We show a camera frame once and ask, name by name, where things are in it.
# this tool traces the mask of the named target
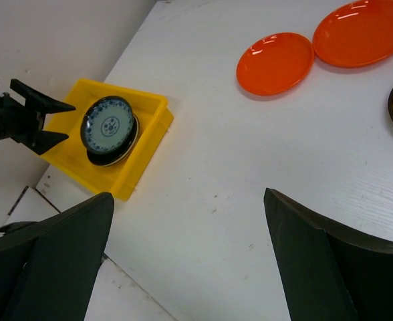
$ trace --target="plastic tray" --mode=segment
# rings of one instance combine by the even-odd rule
[[[98,167],[87,159],[80,126],[87,109],[106,96],[123,97],[130,103],[140,122],[140,134],[127,158],[110,167]],[[148,92],[81,79],[65,102],[75,106],[76,111],[56,114],[45,130],[63,132],[69,138],[42,158],[94,193],[108,191],[121,200],[127,200],[173,120],[167,109],[168,100]]]

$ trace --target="orange plate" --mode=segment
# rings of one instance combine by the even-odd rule
[[[304,79],[313,61],[312,44],[304,36],[270,35],[243,54],[237,66],[238,83],[255,95],[275,95]]]
[[[393,54],[393,0],[365,0],[330,13],[313,36],[321,60],[354,68]]]

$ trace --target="blue and white plate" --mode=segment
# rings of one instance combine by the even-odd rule
[[[84,116],[82,142],[94,154],[114,152],[130,136],[133,123],[132,109],[125,99],[117,96],[102,98]]]

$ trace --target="table surface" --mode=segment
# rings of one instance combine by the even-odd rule
[[[178,320],[289,320],[266,187],[393,240],[393,56],[355,70],[316,60],[272,98],[235,79],[252,43],[311,39],[345,3],[159,1],[107,77],[164,94],[175,116],[130,200],[116,202],[106,253]],[[60,209],[89,195],[52,167],[38,188]]]

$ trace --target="floor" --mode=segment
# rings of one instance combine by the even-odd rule
[[[58,211],[37,191],[28,188],[5,222],[41,221]],[[111,259],[101,265],[85,321],[176,321]]]

